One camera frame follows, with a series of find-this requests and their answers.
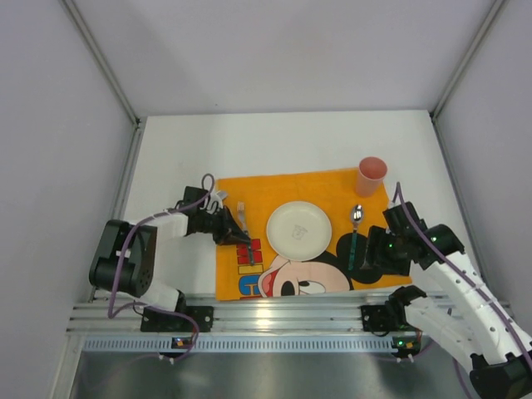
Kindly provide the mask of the orange cartoon placemat cloth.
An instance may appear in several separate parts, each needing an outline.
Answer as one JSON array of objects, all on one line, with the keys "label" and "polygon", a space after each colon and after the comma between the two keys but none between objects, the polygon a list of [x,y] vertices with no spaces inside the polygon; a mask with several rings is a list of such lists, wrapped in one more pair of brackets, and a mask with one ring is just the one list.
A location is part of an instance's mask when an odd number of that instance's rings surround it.
[{"label": "orange cartoon placemat cloth", "polygon": [[[382,274],[376,269],[361,270],[363,251],[370,227],[386,227],[383,211],[389,199],[384,187],[369,197],[355,192],[357,171],[331,170],[294,175],[270,175],[222,179],[220,190],[232,214],[244,202],[255,265],[249,264],[243,244],[216,250],[215,297],[219,301],[275,298],[353,290],[388,288],[410,284],[411,278]],[[327,249],[309,261],[291,261],[277,255],[270,246],[266,225],[270,215],[282,204],[306,201],[321,208],[332,224],[332,239]],[[348,270],[352,223],[350,213],[356,204],[364,209],[358,228],[357,252],[353,271]]]}]

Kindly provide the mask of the steel spoon teal handle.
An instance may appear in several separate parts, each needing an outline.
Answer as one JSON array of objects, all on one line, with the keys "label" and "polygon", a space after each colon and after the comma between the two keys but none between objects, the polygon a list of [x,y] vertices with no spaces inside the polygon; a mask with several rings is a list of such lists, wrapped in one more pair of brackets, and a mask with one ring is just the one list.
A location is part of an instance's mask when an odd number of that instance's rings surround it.
[{"label": "steel spoon teal handle", "polygon": [[356,260],[357,252],[357,234],[358,228],[364,218],[364,209],[361,204],[356,204],[350,213],[350,220],[352,223],[352,241],[350,245],[349,261],[348,261],[348,270],[353,271]]}]

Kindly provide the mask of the cream round plate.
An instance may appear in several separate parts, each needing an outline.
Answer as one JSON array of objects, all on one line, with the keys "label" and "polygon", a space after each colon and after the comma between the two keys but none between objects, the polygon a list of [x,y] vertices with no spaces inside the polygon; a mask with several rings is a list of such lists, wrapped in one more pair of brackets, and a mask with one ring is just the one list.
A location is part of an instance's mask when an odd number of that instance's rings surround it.
[{"label": "cream round plate", "polygon": [[327,249],[332,239],[332,224],[315,204],[292,201],[270,215],[266,235],[277,255],[291,261],[309,261]]}]

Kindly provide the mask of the pink plastic cup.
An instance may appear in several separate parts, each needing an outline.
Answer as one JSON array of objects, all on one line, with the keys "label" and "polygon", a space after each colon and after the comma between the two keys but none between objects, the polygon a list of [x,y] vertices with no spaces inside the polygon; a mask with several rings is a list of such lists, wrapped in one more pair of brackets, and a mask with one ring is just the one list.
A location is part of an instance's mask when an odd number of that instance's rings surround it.
[{"label": "pink plastic cup", "polygon": [[387,175],[387,164],[380,158],[369,156],[359,162],[355,192],[361,197],[372,196]]}]

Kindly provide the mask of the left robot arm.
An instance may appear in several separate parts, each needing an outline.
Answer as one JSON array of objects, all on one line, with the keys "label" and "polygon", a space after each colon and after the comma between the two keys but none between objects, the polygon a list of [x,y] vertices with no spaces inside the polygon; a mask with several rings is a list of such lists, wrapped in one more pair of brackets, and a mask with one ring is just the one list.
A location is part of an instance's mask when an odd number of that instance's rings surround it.
[{"label": "left robot arm", "polygon": [[174,208],[137,223],[112,219],[103,229],[89,272],[92,286],[111,294],[108,317],[122,311],[116,295],[123,293],[140,305],[163,313],[183,313],[185,295],[155,277],[163,244],[192,234],[209,234],[217,245],[250,244],[223,198],[205,188],[187,186]]}]

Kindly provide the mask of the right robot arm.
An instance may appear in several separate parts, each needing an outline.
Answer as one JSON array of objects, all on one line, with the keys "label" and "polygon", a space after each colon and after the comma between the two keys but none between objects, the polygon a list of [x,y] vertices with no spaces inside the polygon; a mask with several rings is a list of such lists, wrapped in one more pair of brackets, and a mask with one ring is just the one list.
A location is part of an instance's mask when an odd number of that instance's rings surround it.
[{"label": "right robot arm", "polygon": [[466,371],[482,398],[522,398],[531,393],[531,336],[504,310],[446,225],[431,228],[412,203],[383,213],[385,228],[372,226],[364,264],[407,275],[412,264],[434,281],[458,313],[439,308],[420,283],[393,291],[382,305],[362,307],[365,331],[420,330]]}]

